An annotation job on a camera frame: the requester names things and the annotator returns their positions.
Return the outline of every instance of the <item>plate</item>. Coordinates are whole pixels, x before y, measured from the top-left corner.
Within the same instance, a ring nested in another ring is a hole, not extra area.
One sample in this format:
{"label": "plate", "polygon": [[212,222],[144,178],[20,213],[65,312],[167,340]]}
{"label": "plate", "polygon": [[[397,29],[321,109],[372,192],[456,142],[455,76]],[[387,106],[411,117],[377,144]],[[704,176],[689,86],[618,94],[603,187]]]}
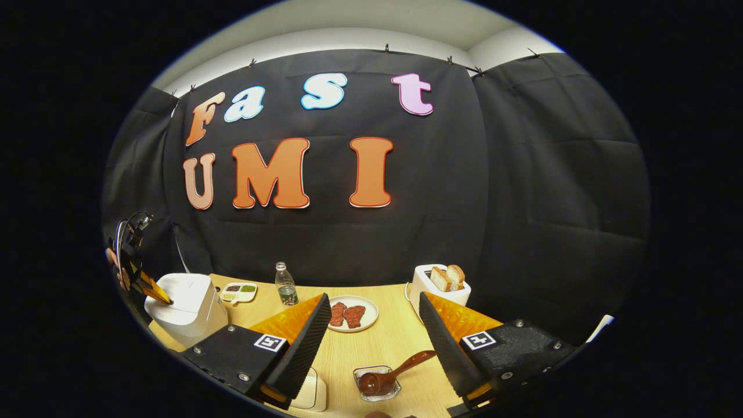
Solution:
{"label": "plate", "polygon": [[343,325],[341,325],[340,327],[333,327],[332,325],[328,324],[328,328],[335,331],[358,332],[363,329],[367,329],[377,320],[377,317],[379,316],[379,309],[377,308],[377,305],[374,305],[374,302],[367,298],[350,295],[336,296],[335,298],[330,299],[330,307],[332,308],[333,305],[338,302],[342,302],[348,308],[350,308],[351,306],[364,306],[366,308],[366,311],[364,312],[364,316],[361,317],[361,327],[348,328],[348,323],[345,320],[343,320]]}
{"label": "plate", "polygon": [[[228,290],[230,288],[237,288],[234,291]],[[231,303],[233,306],[237,305],[238,302],[250,302],[256,296],[258,291],[258,285],[256,283],[243,283],[235,282],[228,283],[222,290],[219,297],[227,303]]]}

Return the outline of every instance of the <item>toast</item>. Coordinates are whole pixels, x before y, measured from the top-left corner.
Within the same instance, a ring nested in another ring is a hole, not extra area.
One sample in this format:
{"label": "toast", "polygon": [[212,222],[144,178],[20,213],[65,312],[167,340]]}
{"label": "toast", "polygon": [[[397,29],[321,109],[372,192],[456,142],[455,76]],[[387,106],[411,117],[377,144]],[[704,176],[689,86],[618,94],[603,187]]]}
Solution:
{"label": "toast", "polygon": [[464,271],[456,264],[447,267],[447,276],[451,282],[452,290],[464,289]]}
{"label": "toast", "polygon": [[452,289],[452,282],[449,280],[447,274],[436,266],[431,270],[431,282],[442,292],[449,292]]}

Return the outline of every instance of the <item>water bottle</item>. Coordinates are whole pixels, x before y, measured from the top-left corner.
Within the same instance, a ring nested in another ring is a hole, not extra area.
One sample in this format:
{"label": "water bottle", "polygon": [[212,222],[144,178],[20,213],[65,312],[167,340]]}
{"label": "water bottle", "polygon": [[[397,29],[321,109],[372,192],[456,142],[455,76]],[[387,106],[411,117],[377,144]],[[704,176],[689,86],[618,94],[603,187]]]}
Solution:
{"label": "water bottle", "polygon": [[286,264],[283,261],[276,263],[276,288],[279,290],[279,297],[281,303],[284,305],[296,305],[299,303],[299,298],[296,296],[296,288],[294,287],[294,279],[286,269]]}

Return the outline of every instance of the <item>pink letter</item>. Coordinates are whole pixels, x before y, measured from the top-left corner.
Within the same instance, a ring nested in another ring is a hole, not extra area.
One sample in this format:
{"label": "pink letter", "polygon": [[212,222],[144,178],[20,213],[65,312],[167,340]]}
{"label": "pink letter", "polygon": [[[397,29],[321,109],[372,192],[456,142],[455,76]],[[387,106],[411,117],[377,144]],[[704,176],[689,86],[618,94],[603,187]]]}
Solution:
{"label": "pink letter", "polygon": [[400,105],[414,115],[430,115],[433,112],[431,103],[423,103],[421,90],[431,91],[431,85],[421,81],[418,74],[404,74],[392,78],[392,84],[400,85]]}

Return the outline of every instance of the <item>wooden table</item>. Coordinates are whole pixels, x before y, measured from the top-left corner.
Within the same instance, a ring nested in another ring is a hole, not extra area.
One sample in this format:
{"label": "wooden table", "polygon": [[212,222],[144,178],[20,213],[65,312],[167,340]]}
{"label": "wooden table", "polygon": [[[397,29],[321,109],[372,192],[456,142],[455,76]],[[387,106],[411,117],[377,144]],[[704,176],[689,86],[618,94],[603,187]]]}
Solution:
{"label": "wooden table", "polygon": [[[224,289],[230,282],[244,282],[231,277],[211,274],[215,286]],[[461,404],[444,369],[433,358],[408,370],[398,377],[402,390],[393,399],[365,402],[354,381],[353,370],[358,367],[385,364],[393,369],[408,357],[423,350],[433,350],[426,328],[405,298],[405,285],[367,287],[312,287],[297,286],[299,301],[327,293],[330,298],[355,295],[367,298],[379,308],[379,318],[369,328],[359,332],[337,332],[328,329],[317,351],[312,367],[328,385],[327,408],[310,412],[289,407],[286,411],[296,417],[353,417],[363,418],[372,411],[382,411],[393,418],[415,415],[419,418],[449,418],[447,408]],[[248,328],[287,309],[281,304],[279,293],[272,283],[258,283],[253,301],[232,306],[226,303],[230,323]],[[182,346],[154,321],[150,330],[162,343],[178,352]]]}

